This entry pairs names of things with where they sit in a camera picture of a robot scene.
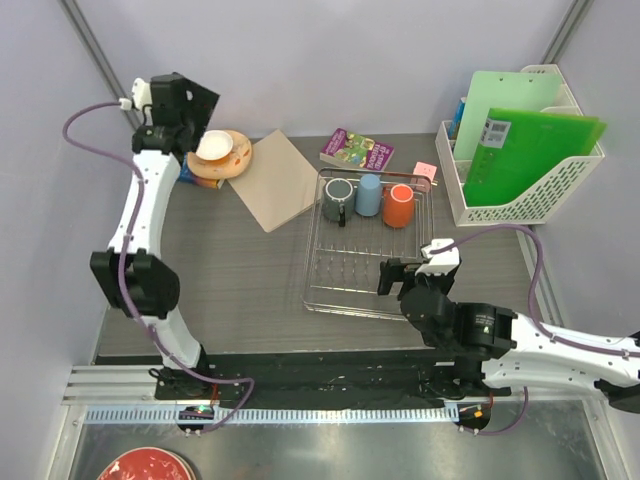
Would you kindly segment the orange white bowl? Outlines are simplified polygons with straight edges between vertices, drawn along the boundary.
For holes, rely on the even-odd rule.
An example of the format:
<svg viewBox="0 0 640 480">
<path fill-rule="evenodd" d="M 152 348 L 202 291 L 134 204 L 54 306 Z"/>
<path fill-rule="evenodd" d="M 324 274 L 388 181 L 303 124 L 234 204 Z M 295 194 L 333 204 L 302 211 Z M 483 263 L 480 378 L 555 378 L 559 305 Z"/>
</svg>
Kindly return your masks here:
<svg viewBox="0 0 640 480">
<path fill-rule="evenodd" d="M 228 132 L 210 130 L 202 136 L 195 154 L 204 161 L 222 161 L 231 154 L 233 146 L 233 138 Z"/>
</svg>

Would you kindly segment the beige bird plate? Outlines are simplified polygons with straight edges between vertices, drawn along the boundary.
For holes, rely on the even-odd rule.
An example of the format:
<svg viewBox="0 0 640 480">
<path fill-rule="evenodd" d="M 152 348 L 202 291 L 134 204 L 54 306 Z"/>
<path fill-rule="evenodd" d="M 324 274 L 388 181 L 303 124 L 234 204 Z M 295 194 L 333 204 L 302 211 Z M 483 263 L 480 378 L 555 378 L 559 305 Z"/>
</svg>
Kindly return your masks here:
<svg viewBox="0 0 640 480">
<path fill-rule="evenodd" d="M 189 166 L 192 172 L 206 179 L 231 179 L 242 174 L 249 166 L 252 158 L 252 144 L 248 137 L 235 130 L 224 130 L 228 132 L 234 141 L 231 154 L 226 160 L 204 161 L 195 152 L 189 159 Z"/>
</svg>

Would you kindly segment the orange cup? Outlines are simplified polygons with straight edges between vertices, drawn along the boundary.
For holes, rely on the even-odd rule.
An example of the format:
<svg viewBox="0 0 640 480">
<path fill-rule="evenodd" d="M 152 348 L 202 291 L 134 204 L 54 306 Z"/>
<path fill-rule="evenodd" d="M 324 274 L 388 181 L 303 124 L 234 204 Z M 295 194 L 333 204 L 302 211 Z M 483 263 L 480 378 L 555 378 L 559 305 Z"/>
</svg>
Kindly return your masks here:
<svg viewBox="0 0 640 480">
<path fill-rule="evenodd" d="M 382 217 L 392 228 L 409 225 L 414 213 L 414 190 L 406 184 L 388 185 L 384 189 Z"/>
</svg>

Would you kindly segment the grey mug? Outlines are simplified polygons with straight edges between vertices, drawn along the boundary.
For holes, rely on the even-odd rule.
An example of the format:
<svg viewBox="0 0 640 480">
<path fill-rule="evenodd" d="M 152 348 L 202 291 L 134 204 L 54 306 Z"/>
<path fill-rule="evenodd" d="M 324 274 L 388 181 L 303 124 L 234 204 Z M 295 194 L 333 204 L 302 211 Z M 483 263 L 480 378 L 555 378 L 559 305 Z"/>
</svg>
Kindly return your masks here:
<svg viewBox="0 0 640 480">
<path fill-rule="evenodd" d="M 324 217 L 345 227 L 355 211 L 356 188 L 346 179 L 334 178 L 323 187 L 322 213 Z"/>
</svg>

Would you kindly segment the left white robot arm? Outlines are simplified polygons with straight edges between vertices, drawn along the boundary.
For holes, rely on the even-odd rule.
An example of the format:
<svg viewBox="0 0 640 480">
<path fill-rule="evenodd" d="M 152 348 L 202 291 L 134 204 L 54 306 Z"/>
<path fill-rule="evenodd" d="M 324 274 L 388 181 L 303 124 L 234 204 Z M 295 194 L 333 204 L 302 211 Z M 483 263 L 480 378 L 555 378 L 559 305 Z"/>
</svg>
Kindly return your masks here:
<svg viewBox="0 0 640 480">
<path fill-rule="evenodd" d="M 137 79 L 131 107 L 143 116 L 132 137 L 131 183 L 119 226 L 90 269 L 111 307 L 134 320 L 163 357 L 157 378 L 178 379 L 190 398 L 213 385 L 204 347 L 179 311 L 180 280 L 161 258 L 161 236 L 171 192 L 187 153 L 199 145 L 218 94 L 173 72 Z"/>
</svg>

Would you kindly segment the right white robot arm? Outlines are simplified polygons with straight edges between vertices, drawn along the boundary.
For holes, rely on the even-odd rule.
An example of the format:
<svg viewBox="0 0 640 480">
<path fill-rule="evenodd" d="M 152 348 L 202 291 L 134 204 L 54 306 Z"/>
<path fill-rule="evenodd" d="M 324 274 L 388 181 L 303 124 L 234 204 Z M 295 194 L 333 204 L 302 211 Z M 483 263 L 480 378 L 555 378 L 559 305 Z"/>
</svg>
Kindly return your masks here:
<svg viewBox="0 0 640 480">
<path fill-rule="evenodd" d="M 402 316 L 424 344 L 450 355 L 453 386 L 462 395 L 539 387 L 603 395 L 628 413 L 639 410 L 639 340 L 612 338 L 537 323 L 487 303 L 449 299 L 461 261 L 437 255 L 379 265 L 377 293 L 395 283 Z"/>
</svg>

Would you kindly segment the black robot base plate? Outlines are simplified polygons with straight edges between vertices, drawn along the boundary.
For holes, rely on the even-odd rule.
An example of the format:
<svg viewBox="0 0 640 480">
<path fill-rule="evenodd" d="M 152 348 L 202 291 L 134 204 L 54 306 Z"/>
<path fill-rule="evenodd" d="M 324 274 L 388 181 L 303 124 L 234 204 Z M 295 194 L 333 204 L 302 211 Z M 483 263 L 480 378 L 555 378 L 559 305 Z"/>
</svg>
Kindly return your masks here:
<svg viewBox="0 0 640 480">
<path fill-rule="evenodd" d="M 100 357 L 101 366 L 130 364 L 154 379 L 157 400 L 217 398 L 221 407 L 270 410 L 439 408 L 445 401 L 494 395 L 477 362 L 432 349 L 219 354 L 208 358 L 213 387 L 158 356 Z"/>
</svg>

